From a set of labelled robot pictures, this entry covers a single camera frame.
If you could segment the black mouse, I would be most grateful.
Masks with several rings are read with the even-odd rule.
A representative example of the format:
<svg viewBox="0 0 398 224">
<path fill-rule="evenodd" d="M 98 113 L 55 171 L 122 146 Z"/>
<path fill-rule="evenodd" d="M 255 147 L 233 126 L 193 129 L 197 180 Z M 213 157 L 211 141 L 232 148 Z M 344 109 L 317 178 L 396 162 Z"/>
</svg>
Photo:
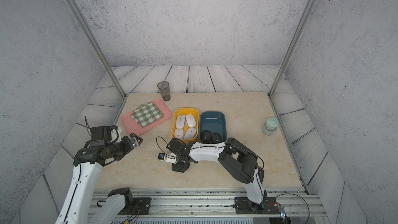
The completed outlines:
<svg viewBox="0 0 398 224">
<path fill-rule="evenodd" d="M 212 144 L 219 144 L 222 143 L 223 139 L 222 136 L 219 133 L 212 133 L 211 134 L 211 143 Z"/>
<path fill-rule="evenodd" d="M 211 132 L 208 130 L 204 130 L 201 133 L 201 142 L 204 144 L 211 144 L 212 143 L 212 137 L 211 137 Z"/>
<path fill-rule="evenodd" d="M 263 183 L 264 180 L 264 170 L 262 168 L 258 168 L 258 178 L 260 183 Z"/>
</svg>

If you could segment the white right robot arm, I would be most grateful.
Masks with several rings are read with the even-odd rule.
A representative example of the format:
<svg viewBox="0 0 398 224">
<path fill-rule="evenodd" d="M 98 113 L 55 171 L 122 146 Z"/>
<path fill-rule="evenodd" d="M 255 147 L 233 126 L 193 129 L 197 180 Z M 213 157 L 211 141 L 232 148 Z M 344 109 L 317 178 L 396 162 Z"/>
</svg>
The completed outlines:
<svg viewBox="0 0 398 224">
<path fill-rule="evenodd" d="M 171 163 L 173 171 L 183 173 L 190 167 L 191 162 L 217 162 L 244 185 L 247 198 L 253 207 L 265 208 L 266 190 L 262 185 L 264 170 L 258 164 L 261 158 L 238 140 L 229 138 L 226 142 L 216 144 L 200 142 L 186 144 L 173 138 L 166 148 L 170 153 L 159 153 L 158 159 Z"/>
</svg>

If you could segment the yellow plastic storage box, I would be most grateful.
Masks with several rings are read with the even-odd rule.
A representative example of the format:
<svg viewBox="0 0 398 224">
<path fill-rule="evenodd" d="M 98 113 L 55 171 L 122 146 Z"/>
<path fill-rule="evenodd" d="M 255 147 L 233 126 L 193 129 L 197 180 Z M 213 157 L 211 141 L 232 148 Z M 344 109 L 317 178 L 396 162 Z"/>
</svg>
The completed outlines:
<svg viewBox="0 0 398 224">
<path fill-rule="evenodd" d="M 197 132 L 196 137 L 192 140 L 185 140 L 183 138 L 181 141 L 183 141 L 185 143 L 194 142 L 198 138 L 198 135 L 199 135 L 199 111 L 195 108 L 179 108 L 179 109 L 177 109 L 173 116 L 173 124 L 172 124 L 172 128 L 171 128 L 171 136 L 172 136 L 172 138 L 174 138 L 174 131 L 176 129 L 176 126 L 175 126 L 176 117 L 178 115 L 187 115 L 187 114 L 193 114 L 195 116 L 196 121 L 197 121 L 197 125 L 195 126 L 195 128 L 197 129 L 198 132 Z M 185 133 L 189 129 L 189 127 L 185 124 L 183 129 L 184 129 L 184 135 L 185 135 Z"/>
</svg>

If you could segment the grey translucent cup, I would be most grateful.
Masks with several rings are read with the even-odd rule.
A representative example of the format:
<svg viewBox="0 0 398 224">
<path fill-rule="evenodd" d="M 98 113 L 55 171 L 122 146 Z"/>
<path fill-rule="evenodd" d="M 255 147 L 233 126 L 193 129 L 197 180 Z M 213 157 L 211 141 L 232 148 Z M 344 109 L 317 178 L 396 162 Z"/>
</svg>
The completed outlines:
<svg viewBox="0 0 398 224">
<path fill-rule="evenodd" d="M 159 93 L 161 94 L 164 101 L 171 99 L 170 84 L 167 81 L 162 81 L 157 84 Z"/>
</svg>

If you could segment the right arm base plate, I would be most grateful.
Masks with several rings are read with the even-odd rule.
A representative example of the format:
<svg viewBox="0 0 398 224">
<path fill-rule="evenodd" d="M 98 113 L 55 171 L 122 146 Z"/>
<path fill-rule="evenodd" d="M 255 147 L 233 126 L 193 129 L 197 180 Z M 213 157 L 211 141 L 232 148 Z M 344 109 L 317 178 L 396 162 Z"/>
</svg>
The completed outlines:
<svg viewBox="0 0 398 224">
<path fill-rule="evenodd" d="M 276 198 L 268 196 L 265 196 L 260 204 L 251 202 L 247 197 L 235 197 L 232 207 L 235 209 L 235 212 L 238 215 L 279 215 L 281 213 Z"/>
</svg>

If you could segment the aluminium frame post right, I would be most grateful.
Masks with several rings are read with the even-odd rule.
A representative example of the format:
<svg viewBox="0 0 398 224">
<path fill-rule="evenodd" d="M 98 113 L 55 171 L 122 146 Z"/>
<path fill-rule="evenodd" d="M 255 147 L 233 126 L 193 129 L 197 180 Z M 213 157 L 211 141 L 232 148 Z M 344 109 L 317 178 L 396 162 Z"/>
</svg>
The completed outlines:
<svg viewBox="0 0 398 224">
<path fill-rule="evenodd" d="M 276 90 L 282 80 L 283 74 L 285 73 L 291 59 L 293 56 L 293 53 L 300 41 L 300 38 L 305 30 L 306 24 L 308 22 L 308 20 L 310 19 L 311 13 L 315 7 L 317 0 L 308 0 L 304 10 L 301 14 L 300 20 L 297 24 L 297 27 L 294 31 L 293 37 L 291 39 L 291 42 L 287 48 L 287 51 L 285 53 L 284 58 L 282 59 L 282 62 L 279 66 L 279 70 L 278 73 L 276 74 L 276 78 L 272 84 L 271 90 L 268 94 L 268 97 L 271 99 L 273 97 L 273 95 L 276 93 Z"/>
</svg>

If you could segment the glass jar with mint lid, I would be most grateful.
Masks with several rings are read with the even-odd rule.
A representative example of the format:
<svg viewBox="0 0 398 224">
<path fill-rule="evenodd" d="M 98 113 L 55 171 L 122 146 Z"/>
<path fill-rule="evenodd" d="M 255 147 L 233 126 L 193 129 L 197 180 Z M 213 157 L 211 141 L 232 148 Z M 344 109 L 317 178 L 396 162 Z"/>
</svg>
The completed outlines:
<svg viewBox="0 0 398 224">
<path fill-rule="evenodd" d="M 262 132 L 267 136 L 272 136 L 279 126 L 277 118 L 268 118 L 262 126 Z"/>
</svg>

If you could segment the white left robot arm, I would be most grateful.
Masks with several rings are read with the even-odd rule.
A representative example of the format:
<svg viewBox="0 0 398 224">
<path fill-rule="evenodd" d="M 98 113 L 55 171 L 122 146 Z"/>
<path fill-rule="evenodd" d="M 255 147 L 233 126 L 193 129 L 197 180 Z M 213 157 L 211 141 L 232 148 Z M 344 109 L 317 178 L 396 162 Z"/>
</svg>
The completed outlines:
<svg viewBox="0 0 398 224">
<path fill-rule="evenodd" d="M 143 139 L 134 133 L 123 137 L 120 142 L 82 148 L 74 158 L 72 181 L 63 207 L 56 220 L 57 224 L 112 224 L 118 215 L 127 215 L 124 223 L 129 223 L 140 214 L 129 188 L 111 191 L 104 205 L 91 218 L 88 218 L 95 185 L 106 160 L 121 160 L 126 154 L 137 148 Z"/>
</svg>

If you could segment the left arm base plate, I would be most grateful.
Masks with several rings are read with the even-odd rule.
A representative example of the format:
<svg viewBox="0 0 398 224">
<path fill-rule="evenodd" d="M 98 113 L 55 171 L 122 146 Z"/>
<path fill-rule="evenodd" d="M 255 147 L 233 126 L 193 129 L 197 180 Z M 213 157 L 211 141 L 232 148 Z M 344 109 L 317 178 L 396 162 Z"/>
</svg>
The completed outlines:
<svg viewBox="0 0 398 224">
<path fill-rule="evenodd" d="M 124 209 L 120 212 L 121 215 L 130 216 L 146 216 L 149 215 L 151 198 L 131 198 L 127 200 Z"/>
</svg>

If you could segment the white mouse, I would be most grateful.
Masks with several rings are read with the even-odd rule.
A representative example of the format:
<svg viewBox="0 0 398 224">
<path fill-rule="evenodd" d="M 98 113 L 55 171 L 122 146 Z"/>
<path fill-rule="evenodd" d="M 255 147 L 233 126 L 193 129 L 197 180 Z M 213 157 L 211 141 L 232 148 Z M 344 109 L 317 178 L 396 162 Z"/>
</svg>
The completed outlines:
<svg viewBox="0 0 398 224">
<path fill-rule="evenodd" d="M 186 131 L 186 133 L 185 133 L 185 135 L 184 135 L 184 139 L 185 140 L 192 140 L 192 139 L 194 139 L 195 137 L 196 137 L 196 135 L 197 135 L 197 129 L 195 128 L 195 127 L 190 127 L 187 131 Z"/>
<path fill-rule="evenodd" d="M 186 125 L 190 128 L 195 127 L 197 125 L 196 118 L 193 114 L 185 115 L 185 122 L 186 122 Z"/>
<path fill-rule="evenodd" d="M 183 128 L 175 129 L 174 138 L 182 140 L 184 138 L 184 129 Z"/>
<path fill-rule="evenodd" d="M 185 116 L 185 115 L 178 115 L 178 116 L 176 117 L 176 124 L 175 124 L 175 126 L 176 126 L 177 129 L 183 129 L 183 128 L 184 128 L 185 119 L 186 119 L 186 116 Z"/>
</svg>

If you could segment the aluminium frame post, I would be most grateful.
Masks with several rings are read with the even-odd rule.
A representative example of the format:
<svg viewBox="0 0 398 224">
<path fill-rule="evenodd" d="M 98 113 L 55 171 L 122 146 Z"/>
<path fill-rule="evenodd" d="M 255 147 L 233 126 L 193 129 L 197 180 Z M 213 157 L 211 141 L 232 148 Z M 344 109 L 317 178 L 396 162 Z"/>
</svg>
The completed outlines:
<svg viewBox="0 0 398 224">
<path fill-rule="evenodd" d="M 276 90 L 282 80 L 283 74 L 285 73 L 291 59 L 293 56 L 293 53 L 300 41 L 300 38 L 305 30 L 306 24 L 308 22 L 308 20 L 310 19 L 311 13 L 315 7 L 317 0 L 308 0 L 304 10 L 301 14 L 300 20 L 297 24 L 297 27 L 294 31 L 293 37 L 291 39 L 291 42 L 287 48 L 287 51 L 285 53 L 284 58 L 282 59 L 282 62 L 279 66 L 279 70 L 278 73 L 276 74 L 276 78 L 272 84 L 271 90 L 268 94 L 268 97 L 271 99 L 273 97 L 273 95 L 276 93 Z"/>
<path fill-rule="evenodd" d="M 88 43 L 90 44 L 91 48 L 93 49 L 96 57 L 98 58 L 99 62 L 101 63 L 103 69 L 105 70 L 106 74 L 109 76 L 111 82 L 116 87 L 120 96 L 125 99 L 126 93 L 121 87 L 119 80 L 117 79 L 115 73 L 113 72 L 111 66 L 109 65 L 108 60 L 106 59 L 103 51 L 101 50 L 96 38 L 94 37 L 87 21 L 85 20 L 83 14 L 81 13 L 77 3 L 75 0 L 64 0 L 68 9 L 74 16 L 75 20 L 77 21 L 80 29 L 82 30 L 85 38 L 87 39 Z"/>
</svg>

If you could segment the teal plastic storage box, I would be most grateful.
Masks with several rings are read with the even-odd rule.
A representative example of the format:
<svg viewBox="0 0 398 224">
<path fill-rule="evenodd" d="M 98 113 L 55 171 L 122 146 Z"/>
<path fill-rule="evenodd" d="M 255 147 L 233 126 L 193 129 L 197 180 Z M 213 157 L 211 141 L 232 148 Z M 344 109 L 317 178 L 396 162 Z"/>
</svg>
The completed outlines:
<svg viewBox="0 0 398 224">
<path fill-rule="evenodd" d="M 219 133 L 223 142 L 227 140 L 226 117 L 222 112 L 207 111 L 200 115 L 199 135 L 201 141 L 201 133 L 208 130 L 211 133 Z"/>
</svg>

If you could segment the pink plastic tray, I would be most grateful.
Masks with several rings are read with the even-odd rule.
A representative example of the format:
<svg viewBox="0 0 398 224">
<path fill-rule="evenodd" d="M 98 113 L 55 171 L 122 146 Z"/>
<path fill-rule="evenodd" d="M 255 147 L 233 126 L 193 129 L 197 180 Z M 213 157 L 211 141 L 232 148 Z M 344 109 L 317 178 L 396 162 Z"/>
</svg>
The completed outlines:
<svg viewBox="0 0 398 224">
<path fill-rule="evenodd" d="M 146 127 L 142 127 L 139 123 L 137 123 L 133 118 L 131 118 L 132 111 L 122 115 L 120 117 L 120 121 L 124 125 L 124 128 L 128 135 L 131 133 L 140 136 L 141 134 L 145 133 L 146 131 L 160 125 L 161 123 L 167 121 L 172 117 L 172 112 L 168 109 L 165 103 L 161 99 L 155 99 L 152 101 L 163 113 L 163 117 L 160 120 L 155 121 L 154 123 L 149 124 Z"/>
</svg>

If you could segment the green checked cloth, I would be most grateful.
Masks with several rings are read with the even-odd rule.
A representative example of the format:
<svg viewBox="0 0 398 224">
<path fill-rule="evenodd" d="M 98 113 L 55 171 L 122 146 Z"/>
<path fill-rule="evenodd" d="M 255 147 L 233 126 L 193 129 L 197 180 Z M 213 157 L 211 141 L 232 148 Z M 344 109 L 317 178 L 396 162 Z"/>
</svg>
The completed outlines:
<svg viewBox="0 0 398 224">
<path fill-rule="evenodd" d="M 164 114 L 153 102 L 143 104 L 131 113 L 131 118 L 142 128 L 162 119 L 163 117 Z"/>
</svg>

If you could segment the aluminium frame post left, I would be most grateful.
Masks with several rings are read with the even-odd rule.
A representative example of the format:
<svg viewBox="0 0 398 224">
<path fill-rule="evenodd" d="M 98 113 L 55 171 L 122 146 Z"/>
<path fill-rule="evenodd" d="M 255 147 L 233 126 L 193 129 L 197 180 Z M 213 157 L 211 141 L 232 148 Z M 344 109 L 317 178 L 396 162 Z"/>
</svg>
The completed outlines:
<svg viewBox="0 0 398 224">
<path fill-rule="evenodd" d="M 113 72 L 111 66 L 109 65 L 108 60 L 106 59 L 103 51 L 101 50 L 96 38 L 94 37 L 87 21 L 85 20 L 83 14 L 81 13 L 77 3 L 75 0 L 64 0 L 68 9 L 74 16 L 75 20 L 77 21 L 80 29 L 82 30 L 85 38 L 87 39 L 88 43 L 90 44 L 91 48 L 93 49 L 96 57 L 98 58 L 99 62 L 101 63 L 103 69 L 105 70 L 106 74 L 109 76 L 111 82 L 116 87 L 120 96 L 125 99 L 126 93 L 121 87 L 119 80 L 117 79 L 115 73 Z"/>
</svg>

